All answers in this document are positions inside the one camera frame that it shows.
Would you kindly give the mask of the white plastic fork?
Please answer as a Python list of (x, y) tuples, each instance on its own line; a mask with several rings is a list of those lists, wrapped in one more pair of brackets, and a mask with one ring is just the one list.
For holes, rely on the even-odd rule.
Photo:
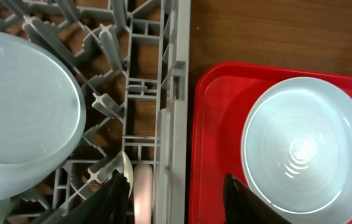
[(153, 170), (149, 164), (138, 164), (134, 169), (135, 224), (151, 224)]

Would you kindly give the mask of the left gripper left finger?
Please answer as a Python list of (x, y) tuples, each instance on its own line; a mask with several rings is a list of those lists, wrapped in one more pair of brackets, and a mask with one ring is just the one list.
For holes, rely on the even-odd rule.
[(115, 172), (92, 196), (63, 216), (59, 209), (49, 210), (33, 223), (47, 224), (125, 224), (131, 186), (127, 178)]

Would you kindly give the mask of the light blue bowl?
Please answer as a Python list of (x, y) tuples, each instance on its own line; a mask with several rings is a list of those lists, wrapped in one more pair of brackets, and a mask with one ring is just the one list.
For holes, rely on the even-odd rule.
[(83, 93), (53, 54), (0, 32), (0, 200), (54, 171), (80, 142)]

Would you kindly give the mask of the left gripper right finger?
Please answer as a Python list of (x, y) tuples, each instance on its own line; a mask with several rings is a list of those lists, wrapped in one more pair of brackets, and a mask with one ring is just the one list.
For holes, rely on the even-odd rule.
[(227, 224), (290, 224), (230, 173), (225, 175), (223, 203)]

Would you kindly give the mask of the white plastic spoon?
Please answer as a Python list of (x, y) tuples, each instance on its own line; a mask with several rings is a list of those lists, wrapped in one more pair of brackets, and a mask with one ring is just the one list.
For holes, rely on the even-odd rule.
[(122, 156), (123, 156), (123, 175), (127, 179), (127, 182), (130, 185), (129, 189), (129, 196), (132, 194), (132, 189), (133, 189), (133, 183), (134, 183), (134, 171), (132, 168), (131, 161), (127, 154), (124, 151), (121, 151)]

